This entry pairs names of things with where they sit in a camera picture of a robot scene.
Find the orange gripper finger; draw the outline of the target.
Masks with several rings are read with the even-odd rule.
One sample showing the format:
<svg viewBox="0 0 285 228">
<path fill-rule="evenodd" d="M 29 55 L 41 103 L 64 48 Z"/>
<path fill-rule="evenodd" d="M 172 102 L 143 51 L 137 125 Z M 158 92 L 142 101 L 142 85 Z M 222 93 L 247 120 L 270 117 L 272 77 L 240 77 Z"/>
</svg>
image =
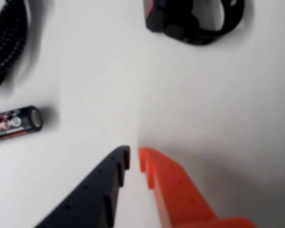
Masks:
<svg viewBox="0 0 285 228">
<path fill-rule="evenodd" d="M 246 218 L 219 218 L 186 171 L 152 148 L 139 148 L 141 172 L 153 190 L 163 228 L 253 228 Z"/>
</svg>

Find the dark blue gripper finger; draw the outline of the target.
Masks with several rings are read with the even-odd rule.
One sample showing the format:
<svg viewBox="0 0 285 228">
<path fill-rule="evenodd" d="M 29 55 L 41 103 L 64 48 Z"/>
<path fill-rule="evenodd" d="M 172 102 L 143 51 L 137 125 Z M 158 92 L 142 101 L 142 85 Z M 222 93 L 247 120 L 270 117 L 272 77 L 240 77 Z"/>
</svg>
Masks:
<svg viewBox="0 0 285 228">
<path fill-rule="evenodd" d="M 38 228 L 112 228 L 119 188 L 130 168 L 130 147 L 109 153 Z"/>
</svg>

